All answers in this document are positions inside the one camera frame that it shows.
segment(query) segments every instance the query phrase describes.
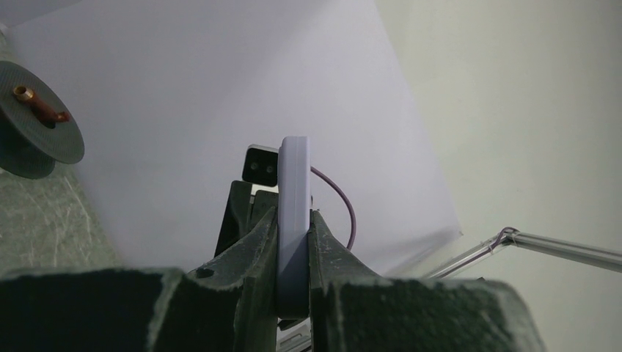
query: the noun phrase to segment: white backdrop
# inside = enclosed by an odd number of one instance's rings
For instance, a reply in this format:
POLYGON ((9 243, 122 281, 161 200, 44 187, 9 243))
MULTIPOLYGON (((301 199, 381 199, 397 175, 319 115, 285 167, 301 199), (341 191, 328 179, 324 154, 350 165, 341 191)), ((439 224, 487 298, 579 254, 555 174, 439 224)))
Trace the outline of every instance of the white backdrop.
MULTIPOLYGON (((78 120, 78 176, 128 264, 211 259, 247 146, 287 135, 310 136, 314 166, 351 198, 371 268, 459 235, 372 1, 84 0, 10 39, 78 120)), ((312 192, 345 243, 345 206, 319 180, 312 192)))

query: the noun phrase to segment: copper pipe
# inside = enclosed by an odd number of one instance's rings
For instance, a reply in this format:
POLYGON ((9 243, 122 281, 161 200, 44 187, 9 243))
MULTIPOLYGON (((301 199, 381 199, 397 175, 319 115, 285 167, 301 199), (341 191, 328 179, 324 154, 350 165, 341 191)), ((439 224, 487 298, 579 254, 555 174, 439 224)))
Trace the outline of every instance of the copper pipe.
POLYGON ((28 87, 17 86, 13 88, 13 96, 30 106, 34 115, 41 122, 67 122, 70 119, 68 112, 55 112, 51 106, 34 93, 34 90, 28 87))

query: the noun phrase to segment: metal rod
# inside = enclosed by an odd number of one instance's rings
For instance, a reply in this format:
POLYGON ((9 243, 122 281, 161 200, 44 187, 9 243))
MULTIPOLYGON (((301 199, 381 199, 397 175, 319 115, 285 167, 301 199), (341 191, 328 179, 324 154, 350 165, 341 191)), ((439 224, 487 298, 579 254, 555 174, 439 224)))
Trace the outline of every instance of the metal rod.
MULTIPOLYGON (((428 272, 423 278, 440 279, 456 271, 465 268, 477 260, 491 254, 491 245, 497 240, 497 236, 483 242, 467 252, 447 261, 438 268, 428 272)), ((535 252, 554 255, 556 257, 573 260, 598 268, 622 272, 622 253, 592 246, 585 246, 568 241, 555 240, 524 232, 505 233, 495 250, 507 246, 530 249, 535 252)))
POLYGON ((523 232, 508 235, 507 241, 519 248, 554 255, 618 273, 622 272, 622 253, 609 249, 584 246, 523 232))
MULTIPOLYGON (((450 274, 454 274, 456 271, 465 268, 471 263, 475 263, 477 259, 483 259, 486 255, 491 254, 491 245, 497 240, 497 237, 498 235, 495 235, 493 238, 480 243, 463 254, 448 260, 444 264, 441 264, 438 268, 428 272, 426 275, 423 275, 423 278, 441 279, 450 274)), ((495 251, 503 249, 509 245, 510 243, 502 238, 499 245, 495 248, 495 251)))

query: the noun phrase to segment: black plastic part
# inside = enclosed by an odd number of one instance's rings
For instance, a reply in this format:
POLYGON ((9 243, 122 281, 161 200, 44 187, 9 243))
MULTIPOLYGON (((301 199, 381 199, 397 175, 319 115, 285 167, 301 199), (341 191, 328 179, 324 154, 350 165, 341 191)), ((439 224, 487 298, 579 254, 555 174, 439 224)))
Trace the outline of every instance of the black plastic part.
POLYGON ((28 143, 13 125, 0 116, 0 169, 38 180, 52 173, 56 161, 28 143))
POLYGON ((220 255, 248 233, 251 190, 251 183, 243 181, 231 182, 229 199, 227 199, 227 207, 224 209, 214 257, 220 255))
POLYGON ((543 351, 511 287, 476 280, 378 276, 330 233, 309 236, 314 351, 543 351))
POLYGON ((277 185, 279 153, 258 148, 249 148, 244 159, 242 180, 262 186, 277 185))
POLYGON ((28 143, 64 164, 75 164, 84 156, 84 141, 76 119, 56 123, 54 128, 39 122, 29 106, 12 96, 16 86, 26 86, 54 111, 69 112, 65 104, 35 74, 14 62, 0 61, 0 116, 10 122, 28 143))
POLYGON ((231 183, 214 257, 239 241, 250 229, 255 228, 270 208, 278 206, 279 195, 268 191, 257 191, 251 204, 251 190, 251 183, 243 181, 231 183))
POLYGON ((187 275, 122 268, 10 274, 0 279, 0 351, 275 351, 275 221, 272 208, 228 251, 187 275))

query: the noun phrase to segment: white device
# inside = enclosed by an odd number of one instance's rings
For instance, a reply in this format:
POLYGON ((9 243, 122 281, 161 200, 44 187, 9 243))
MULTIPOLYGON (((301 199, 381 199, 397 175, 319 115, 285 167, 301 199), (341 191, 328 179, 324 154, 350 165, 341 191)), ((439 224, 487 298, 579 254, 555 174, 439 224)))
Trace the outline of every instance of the white device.
POLYGON ((277 170, 277 313, 283 319, 306 316, 309 307, 310 170, 309 138, 285 137, 279 149, 277 170))

